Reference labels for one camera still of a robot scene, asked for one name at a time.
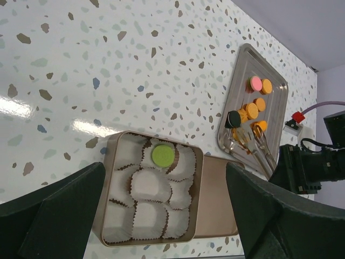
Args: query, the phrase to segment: pink macaron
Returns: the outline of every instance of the pink macaron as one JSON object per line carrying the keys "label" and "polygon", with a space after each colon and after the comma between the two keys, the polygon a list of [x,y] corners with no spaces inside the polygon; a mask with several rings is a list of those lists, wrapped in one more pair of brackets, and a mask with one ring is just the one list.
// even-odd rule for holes
{"label": "pink macaron", "polygon": [[261,79],[257,76],[253,76],[250,79],[250,86],[254,91],[261,91],[263,88],[263,83],[261,82]]}

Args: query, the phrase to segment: white paper liner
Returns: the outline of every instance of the white paper liner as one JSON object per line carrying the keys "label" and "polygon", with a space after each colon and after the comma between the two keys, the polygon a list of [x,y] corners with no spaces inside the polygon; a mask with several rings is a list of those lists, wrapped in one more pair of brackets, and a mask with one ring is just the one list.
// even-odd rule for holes
{"label": "white paper liner", "polygon": [[130,164],[140,164],[142,159],[142,148],[147,142],[147,139],[141,136],[125,134],[123,135],[118,144],[115,169],[128,166]]}
{"label": "white paper liner", "polygon": [[172,209],[186,209],[192,202],[189,195],[189,189],[193,184],[192,179],[186,179],[181,182],[170,181],[171,198],[168,203]]}
{"label": "white paper liner", "polygon": [[103,228],[103,239],[107,243],[130,240],[135,209],[108,202]]}
{"label": "white paper liner", "polygon": [[192,178],[195,173],[196,158],[193,149],[182,145],[176,146],[179,158],[176,167],[168,173],[168,179],[183,181]]}
{"label": "white paper liner", "polygon": [[165,206],[168,212],[168,224],[163,238],[179,238],[183,236],[189,225],[189,210],[173,210]]}
{"label": "white paper liner", "polygon": [[164,205],[154,202],[138,202],[136,205],[132,238],[149,240],[160,238],[167,222]]}
{"label": "white paper liner", "polygon": [[144,156],[143,156],[143,159],[141,161],[141,166],[142,167],[153,167],[159,171],[166,172],[169,169],[169,167],[161,168],[161,167],[156,166],[156,164],[153,162],[153,160],[151,158],[152,151],[158,145],[167,145],[167,146],[171,147],[175,153],[174,144],[171,142],[168,142],[168,141],[161,141],[161,140],[155,139],[155,138],[150,139],[150,142],[151,142],[151,146],[144,149]]}
{"label": "white paper liner", "polygon": [[168,179],[154,168],[144,168],[135,172],[130,185],[130,195],[136,201],[166,202],[171,197]]}
{"label": "white paper liner", "polygon": [[129,195],[129,190],[127,189],[127,183],[134,174],[135,171],[139,169],[138,165],[132,165],[123,170],[115,170],[113,172],[112,183],[109,190],[109,199],[122,202],[128,207],[134,206],[134,200]]}

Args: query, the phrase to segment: tongs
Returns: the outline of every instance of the tongs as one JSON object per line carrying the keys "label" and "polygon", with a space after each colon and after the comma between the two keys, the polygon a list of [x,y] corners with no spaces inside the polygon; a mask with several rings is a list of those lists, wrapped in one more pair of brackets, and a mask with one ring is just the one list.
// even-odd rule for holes
{"label": "tongs", "polygon": [[265,158],[271,170],[274,172],[275,168],[277,167],[277,163],[275,162],[274,157],[272,156],[270,149],[268,148],[265,133],[263,132],[263,130],[260,128],[259,125],[254,125],[253,131],[254,131],[254,138],[257,142],[257,146],[264,153]]}
{"label": "tongs", "polygon": [[235,131],[240,144],[252,153],[257,163],[262,167],[266,179],[270,179],[271,175],[273,174],[273,170],[267,163],[266,157],[263,155],[263,153],[257,149],[254,134],[250,126],[244,124],[240,128],[236,128]]}

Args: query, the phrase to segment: speckled white surface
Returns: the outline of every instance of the speckled white surface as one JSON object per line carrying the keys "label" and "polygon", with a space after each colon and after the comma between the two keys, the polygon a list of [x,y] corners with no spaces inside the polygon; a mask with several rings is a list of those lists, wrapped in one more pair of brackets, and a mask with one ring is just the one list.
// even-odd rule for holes
{"label": "speckled white surface", "polygon": [[[243,43],[288,81],[285,119],[316,102],[316,74],[230,1],[7,0],[0,6],[0,201],[102,161],[106,136],[119,129],[226,157],[216,133]],[[315,121],[308,113],[305,124]],[[281,143],[296,137],[283,132]],[[91,233],[85,258],[242,253],[239,236],[111,249]]]}

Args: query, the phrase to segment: green macaron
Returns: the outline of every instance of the green macaron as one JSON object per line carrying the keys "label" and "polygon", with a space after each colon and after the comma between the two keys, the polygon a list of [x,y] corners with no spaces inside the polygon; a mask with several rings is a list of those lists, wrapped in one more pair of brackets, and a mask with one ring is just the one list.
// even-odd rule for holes
{"label": "green macaron", "polygon": [[156,166],[164,168],[173,164],[175,152],[168,145],[158,145],[153,149],[151,158]]}

